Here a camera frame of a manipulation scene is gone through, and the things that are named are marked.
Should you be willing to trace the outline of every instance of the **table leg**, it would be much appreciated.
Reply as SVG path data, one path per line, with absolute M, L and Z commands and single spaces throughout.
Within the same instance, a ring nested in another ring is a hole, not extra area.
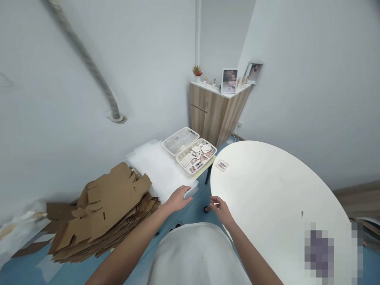
M 206 176 L 206 181 L 205 181 L 205 184 L 207 185 L 209 183 L 209 179 L 210 179 L 210 174 L 211 174 L 211 168 L 213 167 L 213 165 L 211 164 L 209 166 L 209 168 L 207 168 L 207 176 Z

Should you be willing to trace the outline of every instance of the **pixelated blur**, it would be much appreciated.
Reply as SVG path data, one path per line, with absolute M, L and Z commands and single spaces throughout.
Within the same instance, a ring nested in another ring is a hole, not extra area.
M 328 237 L 328 231 L 318 230 L 311 223 L 305 230 L 305 269 L 311 277 L 321 278 L 322 285 L 334 285 L 334 239 Z M 363 284 L 363 225 L 351 223 L 351 237 L 357 239 L 357 271 L 353 272 L 351 285 Z

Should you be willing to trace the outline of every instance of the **white bag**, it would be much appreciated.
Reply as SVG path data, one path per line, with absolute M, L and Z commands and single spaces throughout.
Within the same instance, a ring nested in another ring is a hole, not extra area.
M 46 218 L 46 203 L 37 201 L 28 206 L 22 216 L 0 228 L 0 270 L 3 265 L 50 221 Z

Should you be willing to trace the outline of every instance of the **framed photo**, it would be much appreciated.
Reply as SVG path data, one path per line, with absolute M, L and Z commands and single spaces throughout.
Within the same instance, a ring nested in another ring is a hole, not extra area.
M 257 84 L 260 72 L 262 70 L 262 63 L 249 63 L 245 76 L 248 76 L 248 84 Z
M 237 68 L 223 68 L 222 69 L 222 84 L 220 87 L 221 94 L 234 94 L 236 93 L 237 86 Z

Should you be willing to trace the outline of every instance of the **small potted plant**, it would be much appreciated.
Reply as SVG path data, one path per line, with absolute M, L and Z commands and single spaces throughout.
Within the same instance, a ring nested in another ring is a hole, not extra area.
M 201 68 L 197 65 L 194 65 L 193 73 L 195 75 L 195 83 L 200 83 L 201 82 L 201 76 L 203 74 L 203 72 L 201 71 Z

